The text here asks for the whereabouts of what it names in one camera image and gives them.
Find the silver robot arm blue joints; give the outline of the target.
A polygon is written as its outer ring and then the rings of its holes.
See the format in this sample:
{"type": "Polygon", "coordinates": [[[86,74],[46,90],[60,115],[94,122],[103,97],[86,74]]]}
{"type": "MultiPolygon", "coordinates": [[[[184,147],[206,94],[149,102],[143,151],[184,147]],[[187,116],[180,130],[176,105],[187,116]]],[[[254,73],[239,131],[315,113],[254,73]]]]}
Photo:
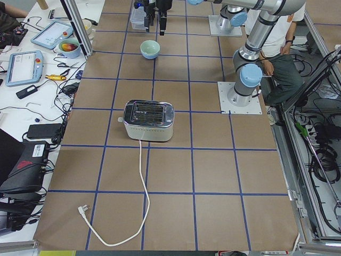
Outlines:
{"type": "Polygon", "coordinates": [[[222,1],[222,4],[248,9],[244,23],[247,41],[239,50],[244,59],[258,60],[262,47],[281,16],[298,11],[305,1],[222,1]]]}

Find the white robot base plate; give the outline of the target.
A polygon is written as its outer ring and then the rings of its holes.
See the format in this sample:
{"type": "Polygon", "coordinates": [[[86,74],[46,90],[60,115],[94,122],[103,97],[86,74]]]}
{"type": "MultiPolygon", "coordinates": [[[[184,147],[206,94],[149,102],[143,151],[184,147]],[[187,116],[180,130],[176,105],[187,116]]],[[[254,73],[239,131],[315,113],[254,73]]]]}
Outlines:
{"type": "Polygon", "coordinates": [[[240,96],[234,90],[235,82],[218,82],[218,93],[222,114],[261,115],[257,89],[249,96],[240,96]]]}

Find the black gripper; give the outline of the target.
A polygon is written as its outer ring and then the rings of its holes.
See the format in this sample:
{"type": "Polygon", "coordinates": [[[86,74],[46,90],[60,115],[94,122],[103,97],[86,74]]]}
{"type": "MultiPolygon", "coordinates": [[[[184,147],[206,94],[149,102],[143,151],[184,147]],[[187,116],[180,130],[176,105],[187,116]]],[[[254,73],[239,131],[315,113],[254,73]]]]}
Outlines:
{"type": "MultiPolygon", "coordinates": [[[[156,7],[159,10],[159,35],[164,36],[167,25],[167,11],[172,8],[173,0],[156,0],[156,7]]],[[[145,17],[144,17],[144,26],[145,31],[150,31],[150,26],[153,26],[154,18],[155,18],[155,8],[154,7],[145,7],[145,17]]]]}

